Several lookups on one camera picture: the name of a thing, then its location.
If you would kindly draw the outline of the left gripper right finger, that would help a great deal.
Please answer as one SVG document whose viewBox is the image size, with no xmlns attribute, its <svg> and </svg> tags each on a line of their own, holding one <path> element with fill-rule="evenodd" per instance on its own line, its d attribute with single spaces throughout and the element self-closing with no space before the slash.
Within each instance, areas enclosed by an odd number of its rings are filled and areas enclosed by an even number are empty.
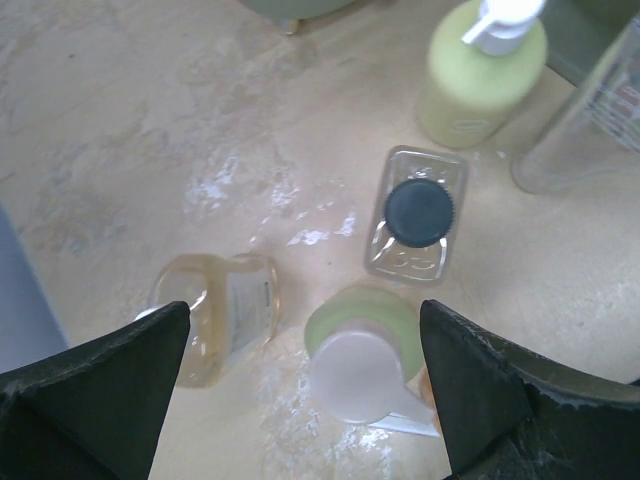
<svg viewBox="0 0 640 480">
<path fill-rule="evenodd" d="M 638 383 L 567 367 L 436 300 L 420 335 L 451 478 L 638 478 Z"/>
</svg>

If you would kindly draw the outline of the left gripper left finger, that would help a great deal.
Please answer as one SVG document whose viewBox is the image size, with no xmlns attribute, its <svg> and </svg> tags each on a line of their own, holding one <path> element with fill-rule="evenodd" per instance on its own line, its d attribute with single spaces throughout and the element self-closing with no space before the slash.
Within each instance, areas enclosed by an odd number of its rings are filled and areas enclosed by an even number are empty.
<svg viewBox="0 0 640 480">
<path fill-rule="evenodd" d="M 2 478 L 148 478 L 189 331 L 174 301 L 2 374 Z"/>
</svg>

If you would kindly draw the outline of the clear square bottle black label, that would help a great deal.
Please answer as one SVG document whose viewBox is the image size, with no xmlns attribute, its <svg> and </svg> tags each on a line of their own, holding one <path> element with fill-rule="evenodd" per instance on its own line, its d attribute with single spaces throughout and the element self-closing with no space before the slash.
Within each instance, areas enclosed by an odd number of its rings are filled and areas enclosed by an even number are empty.
<svg viewBox="0 0 640 480">
<path fill-rule="evenodd" d="M 365 248 L 370 274 L 421 286 L 443 280 L 468 170 L 467 161 L 451 153 L 406 145 L 391 149 Z"/>
</svg>

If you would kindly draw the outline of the green pump lotion bottle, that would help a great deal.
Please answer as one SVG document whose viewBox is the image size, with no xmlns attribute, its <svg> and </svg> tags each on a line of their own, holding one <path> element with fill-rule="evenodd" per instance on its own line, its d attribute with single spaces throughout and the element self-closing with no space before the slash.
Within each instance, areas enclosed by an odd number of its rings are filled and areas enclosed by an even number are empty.
<svg viewBox="0 0 640 480">
<path fill-rule="evenodd" d="M 537 85 L 548 41 L 543 1 L 465 1 L 431 37 L 419 124 L 464 149 L 493 135 Z"/>
</svg>

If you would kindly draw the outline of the green canvas bag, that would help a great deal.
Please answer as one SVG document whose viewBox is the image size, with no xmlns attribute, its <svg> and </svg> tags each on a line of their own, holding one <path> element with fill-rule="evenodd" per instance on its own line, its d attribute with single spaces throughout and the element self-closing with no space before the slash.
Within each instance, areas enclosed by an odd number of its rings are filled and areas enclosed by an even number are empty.
<svg viewBox="0 0 640 480">
<path fill-rule="evenodd" d="M 548 0 L 540 15 L 547 65 L 579 85 L 638 12 L 639 0 Z"/>
</svg>

